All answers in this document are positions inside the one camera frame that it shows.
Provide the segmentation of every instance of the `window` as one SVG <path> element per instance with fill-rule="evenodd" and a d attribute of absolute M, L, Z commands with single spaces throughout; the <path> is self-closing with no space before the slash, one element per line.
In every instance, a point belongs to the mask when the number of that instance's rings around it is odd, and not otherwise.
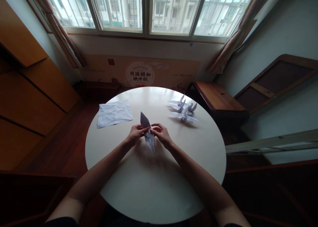
<path fill-rule="evenodd" d="M 176 18 L 178 13 L 178 7 L 173 7 L 172 8 L 172 18 Z"/>
<path fill-rule="evenodd" d="M 88 11 L 86 0 L 77 0 L 82 8 L 83 11 Z"/>
<path fill-rule="evenodd" d="M 225 42 L 235 31 L 250 0 L 49 2 L 68 32 Z M 151 9 L 145 17 L 147 6 Z"/>
<path fill-rule="evenodd" d="M 200 0 L 152 0 L 150 34 L 181 35 L 185 34 L 184 31 L 189 34 L 199 2 Z M 165 14 L 164 17 L 158 16 L 159 10 L 160 15 Z M 163 29 L 156 29 L 154 25 L 162 25 Z"/>
<path fill-rule="evenodd" d="M 205 0 L 194 35 L 229 37 L 250 0 Z"/>
<path fill-rule="evenodd" d="M 225 15 L 225 17 L 223 19 L 223 22 L 229 21 L 232 18 L 233 14 L 234 14 L 234 11 L 235 11 L 234 7 L 229 7 L 229 9 L 226 12 L 226 15 Z"/>
<path fill-rule="evenodd" d="M 100 11 L 107 11 L 106 5 L 105 5 L 105 0 L 97 0 L 97 3 L 98 3 L 98 8 Z"/>
<path fill-rule="evenodd" d="M 104 30 L 142 33 L 142 0 L 103 0 L 105 9 L 99 9 L 98 20 Z"/>
<path fill-rule="evenodd" d="M 95 28 L 86 0 L 49 0 L 49 2 L 62 25 Z"/>
<path fill-rule="evenodd" d="M 160 11 L 160 15 L 164 14 L 164 10 L 165 10 L 165 2 L 160 2 L 160 1 L 156 1 L 156 15 L 159 15 L 159 11 Z"/>
<path fill-rule="evenodd" d="M 118 0 L 111 0 L 111 1 L 110 1 L 110 5 L 111 5 L 111 8 L 112 8 L 112 11 L 113 11 L 113 12 L 120 12 L 120 11 L 119 11 L 119 3 L 118 3 Z"/>
<path fill-rule="evenodd" d="M 189 5 L 189 7 L 188 7 L 188 13 L 186 14 L 186 18 L 187 18 L 187 19 L 190 19 L 190 18 L 191 18 L 193 9 L 194 9 L 194 5 Z"/>
<path fill-rule="evenodd" d="M 57 2 L 59 2 L 59 5 L 62 9 L 64 9 L 64 6 L 63 6 L 63 3 L 62 3 L 62 0 L 57 0 Z"/>

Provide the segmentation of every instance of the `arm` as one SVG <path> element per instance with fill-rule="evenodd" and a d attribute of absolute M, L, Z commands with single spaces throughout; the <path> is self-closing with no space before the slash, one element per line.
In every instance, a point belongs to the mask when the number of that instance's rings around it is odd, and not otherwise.
<path fill-rule="evenodd" d="M 150 132 L 158 137 L 163 146 L 175 158 L 200 199 L 215 216 L 219 226 L 234 223 L 243 227 L 250 227 L 250 224 L 224 188 L 172 141 L 167 128 L 159 123 L 154 123 L 151 126 L 156 127 L 150 129 Z"/>
<path fill-rule="evenodd" d="M 133 125 L 128 137 L 78 180 L 47 221 L 68 216 L 79 223 L 85 206 L 100 191 L 118 163 L 148 129 L 142 129 L 140 124 Z"/>

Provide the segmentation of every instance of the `hand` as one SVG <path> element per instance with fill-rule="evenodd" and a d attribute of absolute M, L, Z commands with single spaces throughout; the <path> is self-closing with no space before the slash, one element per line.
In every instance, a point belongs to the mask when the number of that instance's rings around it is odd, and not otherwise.
<path fill-rule="evenodd" d="M 173 141 L 170 138 L 168 130 L 165 126 L 160 123 L 154 123 L 151 126 L 156 126 L 153 129 L 150 129 L 150 132 L 155 136 L 158 137 L 159 141 L 168 149 L 172 144 Z"/>
<path fill-rule="evenodd" d="M 141 124 L 135 124 L 132 126 L 132 129 L 130 130 L 130 133 L 128 134 L 125 141 L 129 145 L 130 148 L 135 146 L 139 140 L 139 138 L 144 136 L 144 132 L 147 132 L 149 130 L 149 127 L 142 128 Z"/>

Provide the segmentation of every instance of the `wooden bench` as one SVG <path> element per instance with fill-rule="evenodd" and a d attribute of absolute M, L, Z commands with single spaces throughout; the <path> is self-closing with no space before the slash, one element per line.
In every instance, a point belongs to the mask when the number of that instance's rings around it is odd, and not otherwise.
<path fill-rule="evenodd" d="M 188 86 L 186 95 L 208 111 L 218 126 L 238 127 L 249 118 L 246 109 L 217 83 L 195 81 Z"/>

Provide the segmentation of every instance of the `circular logo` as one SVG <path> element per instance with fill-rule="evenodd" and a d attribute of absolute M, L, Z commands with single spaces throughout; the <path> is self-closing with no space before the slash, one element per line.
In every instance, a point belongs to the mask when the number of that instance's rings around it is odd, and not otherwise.
<path fill-rule="evenodd" d="M 134 87 L 151 86 L 155 79 L 152 67 L 144 62 L 131 63 L 126 71 L 126 78 Z"/>

